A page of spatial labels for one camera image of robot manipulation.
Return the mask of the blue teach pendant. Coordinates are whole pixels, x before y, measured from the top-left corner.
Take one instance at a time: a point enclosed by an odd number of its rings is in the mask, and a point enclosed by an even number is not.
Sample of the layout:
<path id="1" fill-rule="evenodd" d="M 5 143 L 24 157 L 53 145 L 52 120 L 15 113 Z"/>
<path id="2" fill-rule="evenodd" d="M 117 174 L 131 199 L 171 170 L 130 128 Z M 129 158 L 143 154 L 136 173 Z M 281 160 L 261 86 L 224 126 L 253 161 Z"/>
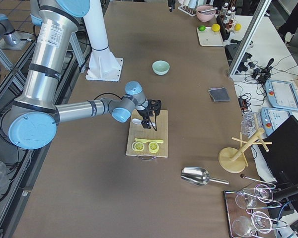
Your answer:
<path id="1" fill-rule="evenodd" d="M 298 95 L 291 82 L 269 79 L 265 88 L 272 107 L 298 111 Z"/>
<path id="2" fill-rule="evenodd" d="M 266 135 L 273 133 L 291 115 L 292 112 L 286 109 L 261 108 L 260 116 Z"/>

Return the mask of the steel scoop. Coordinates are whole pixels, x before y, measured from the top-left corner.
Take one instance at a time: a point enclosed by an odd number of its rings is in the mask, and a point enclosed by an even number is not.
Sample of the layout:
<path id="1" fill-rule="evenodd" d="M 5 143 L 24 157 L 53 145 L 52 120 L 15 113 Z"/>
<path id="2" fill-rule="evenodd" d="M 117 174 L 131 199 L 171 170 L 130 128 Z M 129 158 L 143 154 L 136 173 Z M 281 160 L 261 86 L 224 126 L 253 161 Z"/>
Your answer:
<path id="1" fill-rule="evenodd" d="M 199 186 L 207 185 L 210 181 L 226 185 L 229 184 L 227 180 L 210 177 L 208 170 L 201 167 L 184 167 L 181 171 L 181 178 Z"/>

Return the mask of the bamboo cutting board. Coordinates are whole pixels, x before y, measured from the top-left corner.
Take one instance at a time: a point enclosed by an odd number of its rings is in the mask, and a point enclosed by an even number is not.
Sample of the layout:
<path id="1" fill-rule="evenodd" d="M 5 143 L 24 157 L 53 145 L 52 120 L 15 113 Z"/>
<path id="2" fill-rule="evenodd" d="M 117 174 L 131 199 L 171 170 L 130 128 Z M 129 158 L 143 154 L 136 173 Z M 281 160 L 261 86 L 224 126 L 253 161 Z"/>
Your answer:
<path id="1" fill-rule="evenodd" d="M 168 111 L 161 110 L 157 118 L 150 119 L 153 122 L 150 129 L 130 122 L 127 156 L 168 157 Z"/>

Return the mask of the aluminium frame post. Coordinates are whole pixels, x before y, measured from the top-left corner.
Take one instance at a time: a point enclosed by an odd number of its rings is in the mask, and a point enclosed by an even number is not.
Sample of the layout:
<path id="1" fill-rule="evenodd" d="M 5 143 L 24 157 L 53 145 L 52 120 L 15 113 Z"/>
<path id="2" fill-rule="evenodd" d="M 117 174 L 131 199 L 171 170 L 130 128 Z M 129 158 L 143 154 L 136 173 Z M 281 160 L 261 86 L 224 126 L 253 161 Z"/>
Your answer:
<path id="1" fill-rule="evenodd" d="M 253 37 L 253 35 L 255 34 L 262 18 L 265 15 L 266 10 L 268 9 L 269 5 L 271 3 L 271 0 L 261 0 L 259 2 L 259 5 L 254 13 L 254 15 L 252 16 L 252 19 L 248 25 L 248 28 L 244 34 L 244 37 L 240 43 L 240 46 L 237 49 L 237 52 L 235 54 L 235 57 L 232 60 L 232 63 L 228 69 L 228 77 L 232 77 L 233 75 L 235 75 L 235 72 L 239 66 L 239 64 L 241 63 L 244 54 L 246 53 L 246 49 Z"/>

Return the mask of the yellow lemon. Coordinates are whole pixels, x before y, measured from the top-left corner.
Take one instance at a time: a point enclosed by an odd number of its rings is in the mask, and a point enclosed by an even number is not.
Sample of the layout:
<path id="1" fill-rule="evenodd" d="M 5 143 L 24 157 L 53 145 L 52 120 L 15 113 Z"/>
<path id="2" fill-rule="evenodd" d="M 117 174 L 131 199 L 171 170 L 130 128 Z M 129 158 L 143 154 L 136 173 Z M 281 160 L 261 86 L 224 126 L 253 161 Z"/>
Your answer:
<path id="1" fill-rule="evenodd" d="M 213 24 L 213 25 L 211 26 L 211 29 L 212 29 L 213 32 L 219 32 L 220 29 L 221 29 L 221 27 L 220 27 L 219 24 Z"/>

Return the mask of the lower blue teach pendant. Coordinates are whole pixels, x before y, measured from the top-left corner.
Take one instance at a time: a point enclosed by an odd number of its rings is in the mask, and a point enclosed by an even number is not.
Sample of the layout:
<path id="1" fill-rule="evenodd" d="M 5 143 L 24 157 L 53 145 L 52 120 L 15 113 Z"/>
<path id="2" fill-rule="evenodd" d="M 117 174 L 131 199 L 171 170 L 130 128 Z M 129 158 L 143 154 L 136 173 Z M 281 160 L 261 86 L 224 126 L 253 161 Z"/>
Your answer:
<path id="1" fill-rule="evenodd" d="M 266 135 L 273 133 L 291 115 L 292 112 L 286 109 L 261 108 L 260 116 Z"/>

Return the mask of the pale green ceramic bowl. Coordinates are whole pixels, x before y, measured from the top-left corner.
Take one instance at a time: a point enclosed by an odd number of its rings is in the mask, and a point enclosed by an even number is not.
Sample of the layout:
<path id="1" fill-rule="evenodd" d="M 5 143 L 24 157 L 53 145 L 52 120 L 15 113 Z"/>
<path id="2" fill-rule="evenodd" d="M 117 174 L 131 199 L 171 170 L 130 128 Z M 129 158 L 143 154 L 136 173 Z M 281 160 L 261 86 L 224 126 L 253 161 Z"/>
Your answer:
<path id="1" fill-rule="evenodd" d="M 152 69 L 157 75 L 165 75 L 169 72 L 170 65 L 166 61 L 157 60 L 152 64 Z"/>

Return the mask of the upper blue teach pendant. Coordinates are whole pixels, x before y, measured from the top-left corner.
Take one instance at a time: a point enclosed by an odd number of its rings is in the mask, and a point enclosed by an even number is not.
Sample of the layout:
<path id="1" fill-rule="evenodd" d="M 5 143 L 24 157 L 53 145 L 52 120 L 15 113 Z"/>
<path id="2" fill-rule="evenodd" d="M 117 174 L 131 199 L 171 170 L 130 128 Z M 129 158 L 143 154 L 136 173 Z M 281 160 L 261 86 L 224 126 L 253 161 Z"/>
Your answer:
<path id="1" fill-rule="evenodd" d="M 291 82 L 269 79 L 265 88 L 272 107 L 298 111 L 298 95 Z"/>

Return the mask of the white ceramic spoon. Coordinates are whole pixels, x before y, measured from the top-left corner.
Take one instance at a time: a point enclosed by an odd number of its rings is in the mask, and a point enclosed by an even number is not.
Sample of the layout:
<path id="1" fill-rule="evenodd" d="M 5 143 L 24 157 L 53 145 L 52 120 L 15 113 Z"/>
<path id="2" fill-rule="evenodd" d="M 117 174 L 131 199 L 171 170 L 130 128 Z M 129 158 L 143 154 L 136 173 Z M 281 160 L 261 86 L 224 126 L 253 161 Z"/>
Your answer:
<path id="1" fill-rule="evenodd" d="M 137 119 L 137 118 L 132 119 L 132 123 L 134 123 L 134 124 L 142 124 L 142 122 L 143 122 L 142 120 Z M 149 121 L 149 120 L 146 120 L 145 123 L 150 125 L 150 126 L 156 126 L 154 122 Z"/>

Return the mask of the wooden mug tree stand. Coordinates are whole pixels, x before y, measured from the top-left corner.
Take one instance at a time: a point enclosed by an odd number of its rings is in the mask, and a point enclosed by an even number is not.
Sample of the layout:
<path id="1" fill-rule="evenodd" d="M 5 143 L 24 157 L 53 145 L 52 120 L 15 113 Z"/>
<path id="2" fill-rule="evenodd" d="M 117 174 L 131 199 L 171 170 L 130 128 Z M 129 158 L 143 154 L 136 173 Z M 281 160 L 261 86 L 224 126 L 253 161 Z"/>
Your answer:
<path id="1" fill-rule="evenodd" d="M 239 133 L 239 138 L 232 137 L 232 140 L 239 142 L 239 148 L 226 147 L 219 152 L 219 163 L 223 169 L 230 173 L 242 172 L 245 167 L 248 167 L 248 161 L 244 152 L 252 145 L 262 145 L 266 152 L 269 152 L 267 145 L 271 145 L 272 142 L 264 142 L 262 134 L 264 133 L 262 127 L 258 128 L 256 132 L 249 138 Z"/>

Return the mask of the pastel cup rack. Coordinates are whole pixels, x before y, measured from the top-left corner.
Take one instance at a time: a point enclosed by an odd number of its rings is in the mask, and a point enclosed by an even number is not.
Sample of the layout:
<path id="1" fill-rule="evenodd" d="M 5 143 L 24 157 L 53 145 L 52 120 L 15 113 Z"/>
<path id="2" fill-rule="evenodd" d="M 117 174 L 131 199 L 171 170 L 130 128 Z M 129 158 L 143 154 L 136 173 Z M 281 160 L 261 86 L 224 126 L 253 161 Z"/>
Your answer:
<path id="1" fill-rule="evenodd" d="M 196 15 L 196 7 L 197 7 L 197 0 L 179 0 L 180 6 L 178 9 L 189 16 L 195 16 Z"/>

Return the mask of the black monitor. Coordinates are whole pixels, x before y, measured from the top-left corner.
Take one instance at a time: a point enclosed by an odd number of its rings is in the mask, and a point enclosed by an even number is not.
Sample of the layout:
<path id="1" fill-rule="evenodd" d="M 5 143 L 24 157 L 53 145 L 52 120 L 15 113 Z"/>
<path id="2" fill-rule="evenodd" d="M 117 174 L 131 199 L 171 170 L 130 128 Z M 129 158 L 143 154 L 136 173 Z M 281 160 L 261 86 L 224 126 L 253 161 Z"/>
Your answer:
<path id="1" fill-rule="evenodd" d="M 272 142 L 269 152 L 261 153 L 279 183 L 298 183 L 298 120 L 290 116 L 265 141 Z"/>

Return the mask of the cream serving tray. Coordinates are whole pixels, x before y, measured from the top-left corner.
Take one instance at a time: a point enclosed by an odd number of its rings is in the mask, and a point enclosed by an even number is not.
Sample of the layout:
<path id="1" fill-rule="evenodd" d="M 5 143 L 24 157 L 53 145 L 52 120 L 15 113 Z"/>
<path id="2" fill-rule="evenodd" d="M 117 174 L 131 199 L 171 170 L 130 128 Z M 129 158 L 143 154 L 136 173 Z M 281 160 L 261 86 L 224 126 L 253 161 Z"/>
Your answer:
<path id="1" fill-rule="evenodd" d="M 199 39 L 199 44 L 205 47 L 222 47 L 224 41 L 220 32 L 214 32 L 211 27 L 206 27 L 204 31 L 200 31 L 197 27 L 197 34 Z"/>

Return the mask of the pink bowl with ice cubes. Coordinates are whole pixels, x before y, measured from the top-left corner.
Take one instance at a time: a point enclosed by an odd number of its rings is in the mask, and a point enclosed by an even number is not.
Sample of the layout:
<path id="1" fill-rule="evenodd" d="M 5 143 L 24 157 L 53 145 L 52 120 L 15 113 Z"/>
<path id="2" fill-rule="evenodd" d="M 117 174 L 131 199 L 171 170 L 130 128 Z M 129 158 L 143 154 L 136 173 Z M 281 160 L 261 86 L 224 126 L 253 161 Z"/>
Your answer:
<path id="1" fill-rule="evenodd" d="M 201 22 L 211 20 L 217 12 L 217 8 L 209 5 L 202 5 L 196 8 L 196 16 Z"/>

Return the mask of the green lime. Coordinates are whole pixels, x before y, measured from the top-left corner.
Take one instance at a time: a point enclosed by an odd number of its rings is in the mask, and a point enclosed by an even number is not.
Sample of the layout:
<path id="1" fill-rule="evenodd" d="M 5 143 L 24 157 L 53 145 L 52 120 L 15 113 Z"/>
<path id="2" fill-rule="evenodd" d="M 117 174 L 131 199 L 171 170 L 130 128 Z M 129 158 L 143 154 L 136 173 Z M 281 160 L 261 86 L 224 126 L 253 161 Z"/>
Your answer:
<path id="1" fill-rule="evenodd" d="M 204 25 L 199 26 L 199 31 L 205 31 L 206 27 Z"/>

